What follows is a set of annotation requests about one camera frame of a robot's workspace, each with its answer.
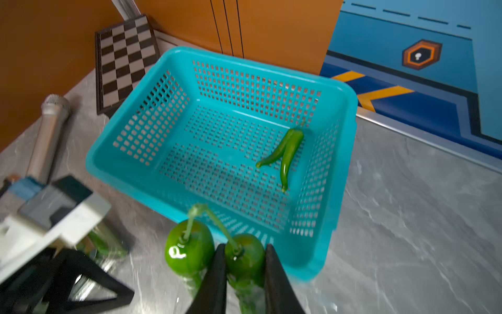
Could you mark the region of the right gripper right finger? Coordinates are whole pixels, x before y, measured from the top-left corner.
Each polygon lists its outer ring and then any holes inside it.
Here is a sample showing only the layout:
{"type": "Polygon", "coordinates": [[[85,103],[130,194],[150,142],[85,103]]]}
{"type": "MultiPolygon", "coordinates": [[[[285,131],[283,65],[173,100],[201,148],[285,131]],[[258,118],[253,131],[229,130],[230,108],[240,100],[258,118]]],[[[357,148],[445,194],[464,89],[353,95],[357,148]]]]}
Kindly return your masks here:
{"type": "Polygon", "coordinates": [[[265,312],[305,314],[272,244],[265,248],[265,312]]]}

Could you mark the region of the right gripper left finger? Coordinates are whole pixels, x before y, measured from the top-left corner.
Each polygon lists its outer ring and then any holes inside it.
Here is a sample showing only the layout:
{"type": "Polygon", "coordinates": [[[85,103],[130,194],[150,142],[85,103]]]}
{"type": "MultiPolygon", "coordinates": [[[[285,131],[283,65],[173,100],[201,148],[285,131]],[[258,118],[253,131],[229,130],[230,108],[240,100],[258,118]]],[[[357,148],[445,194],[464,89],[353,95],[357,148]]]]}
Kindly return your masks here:
{"type": "Polygon", "coordinates": [[[225,245],[219,244],[201,287],[186,314],[226,313],[227,265],[225,257],[225,245]]]}

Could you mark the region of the teal plastic basket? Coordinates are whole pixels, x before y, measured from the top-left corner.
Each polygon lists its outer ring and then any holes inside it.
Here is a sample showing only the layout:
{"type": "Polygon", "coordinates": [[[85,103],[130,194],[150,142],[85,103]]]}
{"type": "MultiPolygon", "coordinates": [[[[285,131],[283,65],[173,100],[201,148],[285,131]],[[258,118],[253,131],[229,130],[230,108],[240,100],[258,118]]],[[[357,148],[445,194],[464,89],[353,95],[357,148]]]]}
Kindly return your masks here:
{"type": "Polygon", "coordinates": [[[174,222],[207,204],[231,234],[272,244],[299,281],[324,267],[357,130],[347,84],[189,47],[165,52],[86,157],[94,177],[174,222]],[[281,190],[269,156],[289,129],[304,139],[281,190]]]}

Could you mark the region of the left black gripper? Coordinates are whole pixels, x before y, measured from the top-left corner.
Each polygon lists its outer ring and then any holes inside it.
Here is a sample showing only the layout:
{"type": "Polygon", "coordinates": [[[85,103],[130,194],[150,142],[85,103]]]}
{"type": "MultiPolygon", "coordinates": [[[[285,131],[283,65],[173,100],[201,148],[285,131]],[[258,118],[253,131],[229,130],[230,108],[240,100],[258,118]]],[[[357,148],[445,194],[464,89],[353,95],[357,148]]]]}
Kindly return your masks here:
{"type": "Polygon", "coordinates": [[[1,284],[1,313],[104,313],[128,306],[134,291],[84,253],[46,248],[1,284]],[[78,277],[115,293],[114,298],[73,301],[78,277]]]}

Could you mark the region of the green pepper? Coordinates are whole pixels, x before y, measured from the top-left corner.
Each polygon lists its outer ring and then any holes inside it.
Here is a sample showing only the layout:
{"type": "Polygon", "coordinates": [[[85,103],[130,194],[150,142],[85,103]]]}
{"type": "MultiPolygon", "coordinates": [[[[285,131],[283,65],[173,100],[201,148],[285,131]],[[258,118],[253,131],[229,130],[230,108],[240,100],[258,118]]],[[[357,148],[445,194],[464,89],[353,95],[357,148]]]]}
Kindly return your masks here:
{"type": "MultiPolygon", "coordinates": [[[[303,125],[301,125],[300,127],[296,127],[296,128],[303,130],[302,127],[303,127],[303,125]]],[[[284,137],[281,139],[281,142],[277,145],[277,147],[274,149],[274,151],[269,156],[262,158],[260,161],[258,161],[256,163],[257,168],[273,164],[279,159],[282,160],[282,153],[284,152],[284,137]]]]}
{"type": "Polygon", "coordinates": [[[214,239],[209,228],[193,217],[182,221],[169,233],[166,263],[181,278],[193,298],[201,287],[214,252],[214,239]]]}
{"type": "Polygon", "coordinates": [[[227,238],[224,254],[227,282],[239,300],[241,313],[264,311],[265,249],[252,234],[231,235],[221,220],[205,204],[196,204],[188,216],[194,219],[202,214],[209,218],[227,238]]]}
{"type": "Polygon", "coordinates": [[[303,130],[299,128],[290,129],[284,137],[284,152],[282,153],[280,172],[282,192],[286,192],[288,189],[290,166],[304,137],[305,135],[303,130]]]}

